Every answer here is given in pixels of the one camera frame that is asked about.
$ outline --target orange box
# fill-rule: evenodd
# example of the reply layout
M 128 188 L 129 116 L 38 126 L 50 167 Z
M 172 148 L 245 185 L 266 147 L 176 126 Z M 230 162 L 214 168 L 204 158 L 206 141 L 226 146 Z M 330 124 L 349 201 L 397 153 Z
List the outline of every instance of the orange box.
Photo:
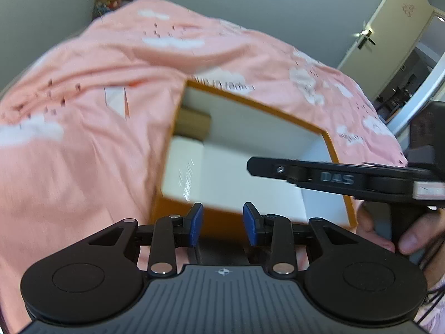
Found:
M 244 202 L 251 201 L 261 214 L 283 215 L 292 222 L 323 217 L 343 227 L 357 224 L 349 196 L 252 177 L 246 170 L 252 156 L 338 163 L 326 131 L 192 80 L 186 83 L 182 106 L 210 115 L 210 133 L 201 142 L 174 136 L 172 126 L 157 177 L 151 223 L 171 214 L 185 215 L 194 202 L 201 202 L 202 236 L 247 242 L 242 211 Z

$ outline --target door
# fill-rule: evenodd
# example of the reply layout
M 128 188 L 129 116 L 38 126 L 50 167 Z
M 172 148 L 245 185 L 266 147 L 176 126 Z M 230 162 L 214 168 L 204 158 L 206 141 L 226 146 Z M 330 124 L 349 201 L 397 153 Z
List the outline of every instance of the door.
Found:
M 428 0 L 382 0 L 362 32 L 375 45 L 361 35 L 338 69 L 374 101 L 411 53 L 431 16 Z

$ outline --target bed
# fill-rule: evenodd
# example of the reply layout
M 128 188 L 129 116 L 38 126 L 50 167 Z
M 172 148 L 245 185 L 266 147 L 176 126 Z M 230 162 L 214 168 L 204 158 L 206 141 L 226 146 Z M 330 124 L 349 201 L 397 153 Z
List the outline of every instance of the bed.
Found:
M 188 79 L 319 126 L 342 163 L 406 164 L 338 70 L 261 32 L 137 0 L 48 51 L 0 102 L 0 307 L 11 333 L 29 322 L 19 282 L 32 263 L 123 218 L 148 222 Z

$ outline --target white cloud pattern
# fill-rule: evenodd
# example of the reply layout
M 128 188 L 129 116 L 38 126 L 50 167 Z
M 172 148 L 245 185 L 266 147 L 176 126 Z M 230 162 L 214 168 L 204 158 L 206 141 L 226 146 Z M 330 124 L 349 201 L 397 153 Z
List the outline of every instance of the white cloud pattern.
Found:
M 159 13 L 154 12 L 153 10 L 139 10 L 137 12 L 137 14 L 139 16 L 144 16 L 144 17 L 149 17 L 149 18 L 154 17 L 154 18 L 157 18 L 160 20 L 170 20 L 169 15 L 159 14 Z
M 352 93 L 343 85 L 336 83 L 335 86 L 340 90 L 341 94 L 346 98 L 352 98 Z
M 363 126 L 368 128 L 369 130 L 372 130 L 376 134 L 383 136 L 393 136 L 388 127 L 385 126 L 380 119 L 368 116 L 363 119 Z
M 315 60 L 314 58 L 311 58 L 308 54 L 305 54 L 300 50 L 294 49 L 293 54 L 294 54 L 294 56 L 305 60 L 308 64 L 317 65 L 317 66 L 325 66 L 323 63 L 319 62 L 318 60 Z
M 34 138 L 61 141 L 63 127 L 55 121 L 45 122 L 43 114 L 36 115 L 16 125 L 0 125 L 0 147 L 18 146 Z
M 362 95 L 363 99 L 365 100 L 366 105 L 367 105 L 369 108 L 374 109 L 374 106 L 373 106 L 372 103 L 369 101 L 368 97 L 366 97 L 366 95 L 364 94 L 362 88 L 360 88 L 359 84 L 357 84 L 357 82 L 354 81 L 354 80 L 353 80 L 353 82 L 354 82 L 355 87 L 357 88 L 358 92 Z
M 202 84 L 232 93 L 246 95 L 254 90 L 253 85 L 246 84 L 246 78 L 240 73 L 230 72 L 219 67 L 196 74 L 195 78 Z
M 347 146 L 353 146 L 354 144 L 363 144 L 363 138 L 354 133 L 348 132 L 348 127 L 346 126 L 339 126 L 337 128 L 337 134 L 340 137 L 346 139 Z
M 168 38 L 145 38 L 144 43 L 155 48 L 177 48 L 181 50 L 200 48 L 204 45 L 204 40 L 198 39 L 176 39 Z
M 324 96 L 315 92 L 317 81 L 307 70 L 291 68 L 289 70 L 289 79 L 300 89 L 310 104 L 324 105 Z

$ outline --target human hand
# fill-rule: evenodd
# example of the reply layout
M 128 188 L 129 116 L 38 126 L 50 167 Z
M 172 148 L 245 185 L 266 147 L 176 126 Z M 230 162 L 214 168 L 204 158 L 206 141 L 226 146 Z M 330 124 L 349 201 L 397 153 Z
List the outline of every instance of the human hand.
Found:
M 357 212 L 357 235 L 395 252 L 395 245 L 391 241 L 379 236 L 374 230 L 372 216 L 361 205 Z M 433 239 L 445 232 L 445 210 L 437 209 L 429 212 L 417 220 L 401 237 L 398 245 L 400 253 L 411 255 L 432 242 Z M 437 283 L 445 274 L 445 245 L 442 245 L 437 255 L 431 260 L 425 271 L 428 288 Z

